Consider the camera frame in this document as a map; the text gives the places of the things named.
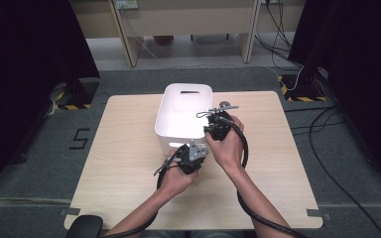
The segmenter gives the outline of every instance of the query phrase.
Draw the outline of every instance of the black cable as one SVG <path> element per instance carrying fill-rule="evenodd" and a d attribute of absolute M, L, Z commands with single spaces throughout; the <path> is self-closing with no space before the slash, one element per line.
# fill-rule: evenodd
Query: black cable
<path fill-rule="evenodd" d="M 324 172 L 336 184 L 336 186 L 338 186 L 339 189 L 341 189 L 341 191 L 343 191 L 357 205 L 357 207 L 360 208 L 360 210 L 369 218 L 369 220 L 373 223 L 373 225 L 376 227 L 376 229 L 381 234 L 380 226 L 376 223 L 376 221 L 373 219 L 373 217 L 367 212 L 367 210 L 364 209 L 364 207 L 341 184 L 339 184 L 339 182 L 336 180 L 336 178 L 333 177 L 333 175 L 329 172 L 329 170 L 324 166 L 322 160 L 318 156 L 317 150 L 315 149 L 314 141 L 313 141 L 313 137 L 312 137 L 314 124 L 324 113 L 326 113 L 327 111 L 331 110 L 334 107 L 336 107 L 336 106 L 333 106 L 331 108 L 323 110 L 321 112 L 321 114 L 312 122 L 310 130 L 309 130 L 309 143 L 311 145 L 311 148 L 312 148 L 312 151 L 314 152 L 315 157 L 317 158 L 318 163 L 320 164 L 320 166 L 322 167 Z"/>
<path fill-rule="evenodd" d="M 229 125 L 231 128 L 234 129 L 234 131 L 237 133 L 237 135 L 240 137 L 240 140 L 242 141 L 242 144 L 243 144 L 243 161 L 242 161 L 242 167 L 243 169 L 246 168 L 246 165 L 247 165 L 247 161 L 249 159 L 249 146 L 248 146 L 248 143 L 247 143 L 247 140 L 246 140 L 246 137 L 244 136 L 243 132 L 240 130 L 240 128 L 234 124 L 233 122 L 225 119 L 225 118 L 222 118 L 222 117 L 219 117 L 219 120 L 227 125 Z M 283 226 L 283 225 L 280 225 L 280 224 L 277 224 L 273 221 L 270 221 L 268 219 L 265 219 L 264 217 L 256 214 L 255 212 L 253 212 L 247 205 L 246 203 L 244 202 L 243 198 L 241 197 L 240 193 L 237 191 L 237 199 L 241 205 L 241 207 L 243 208 L 243 210 L 250 216 L 252 217 L 253 219 L 255 219 L 256 221 L 266 225 L 266 226 L 269 226 L 273 229 L 276 229 L 278 231 L 281 231 L 281 232 L 284 232 L 286 234 L 289 234 L 289 235 L 292 235 L 294 237 L 298 237 L 298 238 L 306 238 L 305 235 L 289 228 L 289 227 L 286 227 L 286 226 Z"/>
<path fill-rule="evenodd" d="M 165 161 L 165 163 L 162 165 L 161 167 L 161 170 L 160 170 L 160 173 L 159 173 L 159 178 L 157 179 L 157 189 L 160 188 L 160 186 L 162 185 L 162 181 L 163 181 L 163 177 L 166 173 L 167 170 L 169 170 L 170 168 L 173 168 L 173 167 L 170 167 L 170 163 L 172 162 L 172 160 L 175 158 L 175 156 L 181 151 L 184 149 L 186 145 L 182 145 L 180 146 L 176 151 L 175 153 L 167 160 Z M 156 212 L 156 214 L 154 214 L 153 217 L 151 217 L 151 219 L 149 221 L 147 221 L 146 223 L 144 223 L 143 225 L 137 227 L 137 228 L 134 228 L 132 230 L 129 230 L 129 231 L 124 231 L 124 232 L 121 232 L 121 233 L 117 233 L 117 234 L 113 234 L 113 235 L 107 235 L 107 236 L 101 236 L 100 238 L 120 238 L 120 237 L 127 237 L 127 236 L 130 236 L 130 235 L 134 235 L 134 234 L 137 234 L 141 231 L 144 231 L 145 229 L 147 229 L 147 227 L 149 227 L 153 222 L 154 220 L 156 219 L 157 217 L 157 214 L 158 212 Z"/>
<path fill-rule="evenodd" d="M 340 125 L 340 124 L 343 124 L 345 122 L 335 122 L 335 123 L 327 123 L 327 124 L 322 124 L 322 125 L 319 125 L 319 126 L 315 126 L 315 127 L 320 127 L 320 129 L 318 130 L 315 130 L 314 132 L 319 132 L 321 131 L 325 126 L 336 126 L 336 125 Z M 290 129 L 309 129 L 310 127 L 296 127 L 296 128 L 290 128 Z M 306 132 L 299 132 L 299 133 L 295 133 L 293 134 L 293 136 L 300 136 L 300 135 L 303 135 L 303 134 L 308 134 L 309 131 L 306 131 Z"/>
<path fill-rule="evenodd" d="M 284 112 L 299 112 L 299 111 L 310 111 L 310 110 L 322 110 L 322 109 L 329 109 L 334 108 L 335 106 L 328 106 L 328 107 L 310 107 L 310 108 L 301 108 L 301 109 L 290 109 L 286 110 Z"/>
<path fill-rule="evenodd" d="M 335 113 L 329 114 L 326 117 L 326 120 L 324 120 L 324 122 L 321 125 L 314 126 L 314 128 L 319 127 L 319 129 L 315 130 L 314 132 L 321 131 L 325 126 L 333 126 L 333 125 L 339 125 L 339 124 L 344 123 L 344 121 L 342 121 L 342 122 L 336 122 L 336 123 L 326 123 L 330 119 L 331 116 L 336 115 L 336 114 L 338 114 L 338 113 L 335 112 Z M 311 128 L 311 126 L 301 126 L 301 127 L 292 127 L 290 129 L 297 130 L 297 129 L 310 129 L 310 128 Z M 307 134 L 307 133 L 309 133 L 309 131 L 307 131 L 307 132 L 301 132 L 301 133 L 296 133 L 296 134 L 293 134 L 293 136 L 298 136 L 298 135 Z"/>

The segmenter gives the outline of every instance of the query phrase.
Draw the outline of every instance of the electrical cable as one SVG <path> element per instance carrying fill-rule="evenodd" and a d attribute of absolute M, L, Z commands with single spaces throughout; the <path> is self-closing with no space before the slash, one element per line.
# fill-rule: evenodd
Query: electrical cable
<path fill-rule="evenodd" d="M 286 34 L 285 34 L 285 31 L 284 31 L 284 21 L 283 21 L 283 15 L 284 15 L 284 3 L 283 3 L 283 1 L 281 1 L 281 0 L 279 0 L 278 2 L 279 2 L 279 14 L 280 14 L 280 23 L 279 23 L 279 24 L 277 24 L 277 21 L 276 21 L 276 19 L 274 18 L 273 14 L 272 14 L 272 12 L 271 12 L 271 10 L 270 10 L 270 8 L 269 8 L 269 4 L 267 4 L 267 6 L 266 6 L 266 7 L 267 7 L 267 10 L 268 10 L 268 13 L 269 13 L 269 15 L 271 16 L 271 19 L 272 19 L 272 21 L 274 22 L 275 27 L 277 28 L 277 35 L 276 35 L 276 37 L 275 37 L 273 46 L 271 47 L 271 46 L 269 46 L 268 44 L 266 44 L 265 42 L 263 42 L 262 39 L 261 39 L 261 37 L 259 36 L 259 34 L 258 34 L 258 36 L 255 35 L 255 39 L 258 40 L 258 42 L 259 42 L 259 43 L 260 43 L 266 50 L 268 50 L 268 51 L 271 52 L 271 60 L 272 60 L 272 62 L 273 62 L 273 64 L 274 64 L 274 66 L 276 66 L 277 68 L 282 69 L 282 70 L 294 70 L 294 69 L 288 69 L 288 68 L 281 68 L 281 67 L 279 67 L 279 66 L 277 66 L 277 64 L 275 63 L 275 60 L 274 60 L 274 55 L 276 55 L 276 56 L 278 56 L 278 57 L 280 57 L 280 58 L 282 58 L 282 59 L 284 59 L 284 60 L 286 60 L 286 61 L 288 61 L 288 62 L 290 62 L 290 63 L 292 63 L 292 64 L 294 64 L 294 65 L 296 65 L 296 66 L 298 66 L 298 67 L 301 66 L 299 63 L 289 60 L 287 57 L 285 57 L 284 55 L 282 55 L 281 53 L 279 53 L 279 52 L 276 51 L 276 49 L 277 49 L 277 50 L 280 50 L 280 51 L 289 52 L 290 49 L 291 49 L 291 47 L 292 47 L 292 45 L 291 45 L 291 43 L 288 41 L 288 39 L 287 39 L 287 37 L 286 37 Z M 287 50 L 285 50 L 285 49 L 279 49 L 279 48 L 276 48 L 276 47 L 275 47 L 275 45 L 276 45 L 276 43 L 277 43 L 277 40 L 278 40 L 278 37 L 280 37 L 281 40 L 287 45 L 287 48 L 288 48 Z"/>
<path fill-rule="evenodd" d="M 314 132 L 321 131 L 325 126 L 334 126 L 334 125 L 340 125 L 342 123 L 345 123 L 344 121 L 335 122 L 335 123 L 326 123 L 330 119 L 331 116 L 336 115 L 336 114 L 338 114 L 338 113 L 335 112 L 335 113 L 329 114 L 326 117 L 326 120 L 324 120 L 324 122 L 321 125 L 314 126 L 314 128 L 319 128 L 318 130 L 315 130 Z M 301 127 L 293 127 L 293 128 L 290 128 L 290 129 L 292 129 L 292 130 L 298 130 L 298 129 L 310 129 L 310 128 L 311 128 L 311 126 L 301 126 Z M 303 135 L 303 134 L 307 134 L 307 133 L 309 133 L 309 131 L 295 133 L 295 134 L 293 134 L 293 136 L 299 136 L 299 135 Z"/>
<path fill-rule="evenodd" d="M 311 124 L 311 127 L 309 129 L 309 143 L 311 145 L 311 148 L 312 148 L 312 151 L 314 152 L 314 155 L 315 157 L 317 158 L 317 161 L 319 163 L 319 165 L 322 167 L 323 171 L 329 176 L 329 178 L 333 181 L 333 183 L 335 183 L 336 186 L 338 186 L 338 188 L 344 192 L 356 205 L 358 208 L 360 208 L 360 210 L 367 216 L 367 218 L 369 218 L 369 220 L 373 223 L 373 225 L 376 227 L 376 229 L 379 231 L 379 233 L 381 234 L 381 227 L 379 226 L 379 224 L 377 224 L 377 222 L 373 219 L 373 217 L 367 212 L 367 210 L 336 180 L 336 178 L 329 172 L 329 170 L 325 167 L 325 165 L 323 164 L 323 161 L 319 158 L 318 156 L 318 153 L 317 153 L 317 150 L 315 149 L 315 146 L 314 146 L 314 141 L 313 141 L 313 137 L 312 137 L 312 134 L 313 134 L 313 127 L 315 125 L 315 122 L 324 114 L 326 113 L 327 111 L 331 110 L 332 108 L 334 108 L 336 106 L 333 106 L 333 107 L 330 107 L 328 109 L 325 109 L 321 112 L 320 115 L 317 116 L 317 118 L 312 122 Z"/>
<path fill-rule="evenodd" d="M 173 159 L 176 157 L 176 155 L 181 150 L 183 150 L 185 148 L 185 146 L 186 145 L 180 146 L 175 151 L 175 153 L 168 160 L 166 160 L 163 163 L 163 165 L 160 167 L 160 170 L 157 171 L 157 172 L 159 172 L 159 177 L 157 179 L 157 189 L 159 189 L 160 186 L 162 185 L 163 177 L 164 177 L 166 171 L 169 170 L 170 168 L 173 168 L 173 167 L 170 167 L 170 163 L 173 161 Z M 121 232 L 121 233 L 117 233 L 117 234 L 101 236 L 100 238 L 120 238 L 120 237 L 127 237 L 127 236 L 130 236 L 130 235 L 137 234 L 137 233 L 139 233 L 141 231 L 144 231 L 147 227 L 149 227 L 154 222 L 154 220 L 156 219 L 157 214 L 158 214 L 158 212 L 156 212 L 156 214 L 154 214 L 154 216 L 149 221 L 147 221 L 146 223 L 144 223 L 141 226 L 138 226 L 137 228 L 134 228 L 134 229 L 131 229 L 131 230 L 128 230 L 128 231 L 124 231 L 124 232 Z"/>
<path fill-rule="evenodd" d="M 223 117 L 219 117 L 218 118 L 219 121 L 227 124 L 228 126 L 230 126 L 231 128 L 234 129 L 234 131 L 237 133 L 237 135 L 239 136 L 240 140 L 242 141 L 242 144 L 243 144 L 243 159 L 242 159 L 242 167 L 243 169 L 246 169 L 246 165 L 247 165 L 247 161 L 249 159 L 249 146 L 248 146 L 248 143 L 247 143 L 247 140 L 246 140 L 246 137 L 244 136 L 243 132 L 240 130 L 240 128 L 234 124 L 233 122 L 223 118 Z M 278 231 L 281 231 L 281 232 L 284 232 L 286 234 L 289 234 L 291 236 L 294 236 L 294 237 L 300 237 L 300 238 L 306 238 L 305 235 L 289 228 L 289 227 L 286 227 L 286 226 L 283 226 L 283 225 L 280 225 L 280 224 L 277 224 L 273 221 L 270 221 L 258 214 L 256 214 L 255 212 L 253 212 L 247 205 L 246 203 L 244 202 L 243 198 L 241 197 L 240 193 L 237 191 L 237 199 L 241 205 L 241 207 L 243 208 L 243 210 L 253 219 L 255 219 L 256 221 L 266 225 L 266 226 L 269 226 L 273 229 L 276 229 Z"/>

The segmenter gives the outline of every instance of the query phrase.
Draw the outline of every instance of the white plastic basket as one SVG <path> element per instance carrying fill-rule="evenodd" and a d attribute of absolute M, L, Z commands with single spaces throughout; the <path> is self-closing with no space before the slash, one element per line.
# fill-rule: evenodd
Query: white plastic basket
<path fill-rule="evenodd" d="M 203 139 L 206 117 L 197 118 L 196 113 L 207 111 L 212 105 L 212 88 L 204 84 L 173 83 L 163 95 L 157 115 L 155 130 L 164 154 L 193 139 L 196 144 L 207 147 Z"/>

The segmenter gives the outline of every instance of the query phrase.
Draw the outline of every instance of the silver metal part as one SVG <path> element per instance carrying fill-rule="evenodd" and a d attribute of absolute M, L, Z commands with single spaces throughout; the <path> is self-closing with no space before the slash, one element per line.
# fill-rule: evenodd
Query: silver metal part
<path fill-rule="evenodd" d="M 225 111 L 225 110 L 236 109 L 236 108 L 239 108 L 239 106 L 223 106 L 223 107 L 219 107 L 219 108 L 211 108 L 208 111 L 209 112 L 219 112 L 219 111 Z"/>
<path fill-rule="evenodd" d="M 200 148 L 194 140 L 190 140 L 190 161 L 205 158 L 208 153 L 207 148 Z"/>

